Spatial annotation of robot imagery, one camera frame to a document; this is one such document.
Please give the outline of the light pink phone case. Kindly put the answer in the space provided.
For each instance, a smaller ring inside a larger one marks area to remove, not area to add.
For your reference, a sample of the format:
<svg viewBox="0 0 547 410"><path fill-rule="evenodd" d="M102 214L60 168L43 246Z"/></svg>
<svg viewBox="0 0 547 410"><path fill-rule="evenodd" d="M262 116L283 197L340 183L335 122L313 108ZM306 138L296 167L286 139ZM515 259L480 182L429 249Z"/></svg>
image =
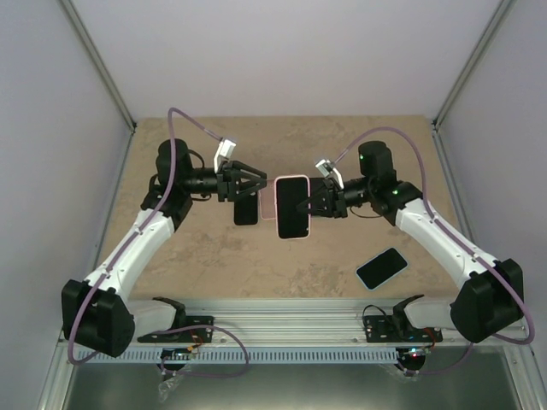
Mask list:
<svg viewBox="0 0 547 410"><path fill-rule="evenodd" d="M260 215L263 220L274 220L275 211L275 192L274 180L269 179L264 188L259 191Z"/></svg>

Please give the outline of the black phone case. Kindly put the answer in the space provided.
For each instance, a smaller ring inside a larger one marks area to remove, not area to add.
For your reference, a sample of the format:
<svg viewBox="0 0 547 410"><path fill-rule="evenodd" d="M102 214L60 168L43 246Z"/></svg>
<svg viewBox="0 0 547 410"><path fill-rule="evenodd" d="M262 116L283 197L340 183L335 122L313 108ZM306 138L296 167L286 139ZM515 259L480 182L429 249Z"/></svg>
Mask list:
<svg viewBox="0 0 547 410"><path fill-rule="evenodd" d="M254 226L258 223L257 196L247 196L234 203L233 222L236 226Z"/></svg>

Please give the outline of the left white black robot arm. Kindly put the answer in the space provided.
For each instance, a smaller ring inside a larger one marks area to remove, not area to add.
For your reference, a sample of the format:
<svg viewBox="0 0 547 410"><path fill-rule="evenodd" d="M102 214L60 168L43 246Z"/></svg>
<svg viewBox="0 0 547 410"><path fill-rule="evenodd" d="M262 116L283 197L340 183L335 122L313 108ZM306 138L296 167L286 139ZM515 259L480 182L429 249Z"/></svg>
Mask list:
<svg viewBox="0 0 547 410"><path fill-rule="evenodd" d="M165 297L136 302L130 295L152 256L182 225L196 195L238 202L266 186L265 172L226 158L234 147L223 140L212 167L194 167L196 152L184 141L160 144L156 174L132 227L101 265L62 289L62 329L69 345L118 357L140 337L159 333L177 341L186 334L182 303Z"/></svg>

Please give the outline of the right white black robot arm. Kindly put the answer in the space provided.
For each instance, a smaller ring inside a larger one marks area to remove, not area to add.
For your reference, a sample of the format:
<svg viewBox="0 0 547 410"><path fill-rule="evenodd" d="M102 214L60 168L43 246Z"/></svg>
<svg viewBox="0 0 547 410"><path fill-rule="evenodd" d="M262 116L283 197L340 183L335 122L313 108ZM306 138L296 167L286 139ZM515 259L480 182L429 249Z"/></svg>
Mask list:
<svg viewBox="0 0 547 410"><path fill-rule="evenodd" d="M423 328L457 330L480 343L524 316L521 267L500 261L465 238L426 199L424 190L398 179L390 149L380 141L360 145L362 176L344 181L334 162L323 159L319 189L298 205L313 216L345 218L364 203L392 226L411 236L450 275L458 294L452 302L423 295L399 302L392 311L396 337L411 341Z"/></svg>

